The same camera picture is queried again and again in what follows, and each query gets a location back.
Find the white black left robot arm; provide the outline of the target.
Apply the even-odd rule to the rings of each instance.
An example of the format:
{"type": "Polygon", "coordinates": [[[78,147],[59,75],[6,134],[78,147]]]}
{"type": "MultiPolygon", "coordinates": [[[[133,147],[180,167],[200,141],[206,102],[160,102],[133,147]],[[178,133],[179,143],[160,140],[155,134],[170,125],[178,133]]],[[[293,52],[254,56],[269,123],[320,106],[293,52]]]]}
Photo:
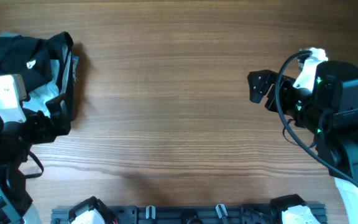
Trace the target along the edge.
{"type": "Polygon", "coordinates": [[[24,123],[7,122],[0,113],[0,223],[40,223],[39,211],[26,191],[26,182],[43,173],[23,174],[20,166],[31,157],[41,162],[30,151],[33,144],[52,142],[58,135],[70,131],[65,110],[60,102],[65,96],[47,102],[53,111],[48,118],[41,112],[33,113],[24,123]]]}

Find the black t-shirt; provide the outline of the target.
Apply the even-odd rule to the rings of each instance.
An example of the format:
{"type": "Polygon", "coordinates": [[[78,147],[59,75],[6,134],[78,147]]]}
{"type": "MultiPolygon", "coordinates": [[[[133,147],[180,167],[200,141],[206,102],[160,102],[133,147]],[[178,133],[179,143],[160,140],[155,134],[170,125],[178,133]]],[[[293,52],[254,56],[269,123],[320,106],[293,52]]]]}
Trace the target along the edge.
{"type": "Polygon", "coordinates": [[[46,41],[33,37],[0,37],[0,75],[19,74],[30,92],[52,80],[46,41]]]}

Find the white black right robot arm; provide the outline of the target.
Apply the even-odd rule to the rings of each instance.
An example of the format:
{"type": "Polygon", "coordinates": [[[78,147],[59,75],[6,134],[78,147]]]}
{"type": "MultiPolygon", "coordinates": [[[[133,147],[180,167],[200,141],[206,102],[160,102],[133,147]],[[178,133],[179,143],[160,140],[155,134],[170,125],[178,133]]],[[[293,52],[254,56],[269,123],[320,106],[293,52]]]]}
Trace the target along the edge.
{"type": "Polygon", "coordinates": [[[348,220],[358,223],[358,68],[348,62],[325,61],[311,73],[311,90],[294,78],[284,76],[279,85],[278,73],[271,70],[250,72],[250,100],[276,112],[280,100],[283,114],[295,126],[314,135],[318,157],[333,169],[329,174],[343,199],[348,220]]]}

